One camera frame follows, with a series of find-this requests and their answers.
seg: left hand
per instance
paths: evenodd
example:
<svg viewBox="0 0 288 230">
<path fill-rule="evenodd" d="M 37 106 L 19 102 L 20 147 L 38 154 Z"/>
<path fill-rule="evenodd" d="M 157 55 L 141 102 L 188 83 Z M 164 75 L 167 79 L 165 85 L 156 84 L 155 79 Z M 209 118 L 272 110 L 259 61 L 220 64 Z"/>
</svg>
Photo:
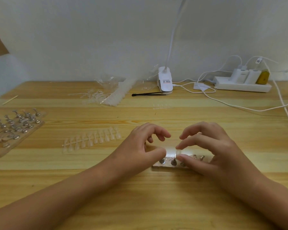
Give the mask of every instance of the left hand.
<svg viewBox="0 0 288 230">
<path fill-rule="evenodd" d="M 113 170 L 118 178 L 129 178 L 144 171 L 166 156 L 166 150 L 161 147 L 153 151 L 145 151 L 146 141 L 149 143 L 154 141 L 153 134 L 160 141 L 165 141 L 165 137 L 171 137 L 171 134 L 163 127 L 146 123 L 133 129 L 130 135 L 101 164 L 106 164 L 106 167 Z"/>
</svg>

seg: white wall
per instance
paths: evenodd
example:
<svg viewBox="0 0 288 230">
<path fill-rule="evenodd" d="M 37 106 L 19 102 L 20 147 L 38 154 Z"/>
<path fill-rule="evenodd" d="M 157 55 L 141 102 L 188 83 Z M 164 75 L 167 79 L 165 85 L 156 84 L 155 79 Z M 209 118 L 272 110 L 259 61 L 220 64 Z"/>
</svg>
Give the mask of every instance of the white wall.
<svg viewBox="0 0 288 230">
<path fill-rule="evenodd" d="M 0 56 L 0 96 L 30 78 L 11 54 Z"/>
<path fill-rule="evenodd" d="M 181 0 L 0 0 L 0 38 L 30 80 L 135 76 L 164 65 Z M 288 69 L 288 0 L 187 0 L 169 67 L 174 80 L 253 55 Z M 232 58 L 226 69 L 238 60 Z"/>
</svg>

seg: hand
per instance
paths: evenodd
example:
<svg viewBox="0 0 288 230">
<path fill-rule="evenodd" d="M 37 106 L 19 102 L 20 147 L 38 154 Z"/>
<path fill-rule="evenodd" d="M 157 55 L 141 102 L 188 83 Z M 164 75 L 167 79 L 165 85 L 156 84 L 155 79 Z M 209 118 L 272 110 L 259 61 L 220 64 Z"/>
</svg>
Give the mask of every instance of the hand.
<svg viewBox="0 0 288 230">
<path fill-rule="evenodd" d="M 182 141 L 176 149 L 182 150 L 197 145 L 211 151 L 214 157 L 210 163 L 185 154 L 178 155 L 177 159 L 189 168 L 212 178 L 238 198 L 247 199 L 256 185 L 265 178 L 224 129 L 216 123 L 201 122 L 191 125 L 184 129 L 179 138 Z"/>
<path fill-rule="evenodd" d="M 101 163 L 113 170 L 118 178 L 132 177 L 149 168 L 166 155 L 164 148 L 145 152 L 146 141 L 153 143 L 155 134 L 160 141 L 170 138 L 171 134 L 163 127 L 146 123 L 136 127 L 130 135 Z"/>
</svg>

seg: power strip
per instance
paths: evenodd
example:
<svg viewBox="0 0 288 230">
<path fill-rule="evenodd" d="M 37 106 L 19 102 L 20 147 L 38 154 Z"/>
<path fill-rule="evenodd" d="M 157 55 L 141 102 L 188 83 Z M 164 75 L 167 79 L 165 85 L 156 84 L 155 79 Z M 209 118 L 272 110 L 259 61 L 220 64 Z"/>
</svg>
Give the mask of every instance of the power strip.
<svg viewBox="0 0 288 230">
<path fill-rule="evenodd" d="M 230 77 L 214 77 L 216 89 L 226 90 L 239 90 L 239 91 L 250 91 L 250 92 L 264 92 L 267 93 L 271 89 L 271 85 L 259 85 L 259 84 L 236 84 L 230 80 Z"/>
</svg>

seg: wooden table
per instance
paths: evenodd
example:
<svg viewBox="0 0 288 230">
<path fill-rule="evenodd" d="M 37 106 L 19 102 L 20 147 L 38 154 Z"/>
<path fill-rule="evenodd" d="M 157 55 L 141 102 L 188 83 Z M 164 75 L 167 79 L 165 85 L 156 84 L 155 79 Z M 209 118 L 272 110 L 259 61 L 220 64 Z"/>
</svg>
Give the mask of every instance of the wooden table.
<svg viewBox="0 0 288 230">
<path fill-rule="evenodd" d="M 288 83 L 279 82 L 288 101 Z M 167 128 L 171 139 L 157 145 L 174 148 L 188 125 L 219 123 L 269 178 L 288 187 L 288 118 L 282 108 L 250 112 L 225 106 L 175 87 L 169 96 L 131 97 L 117 107 L 83 105 L 77 95 L 93 82 L 26 82 L 0 98 L 0 117 L 12 109 L 47 111 L 46 124 L 0 158 L 0 207 L 61 181 L 107 157 L 136 126 L 151 122 Z M 18 95 L 8 104 L 1 104 Z M 270 93 L 217 90 L 211 94 L 232 104 L 263 109 L 280 105 Z M 172 108 L 155 109 L 153 105 Z M 116 125 L 122 140 L 62 154 L 65 138 Z M 198 147 L 196 154 L 209 155 Z M 207 178 L 189 170 L 147 169 L 78 210 L 58 229 L 275 229 L 256 211 Z"/>
</svg>

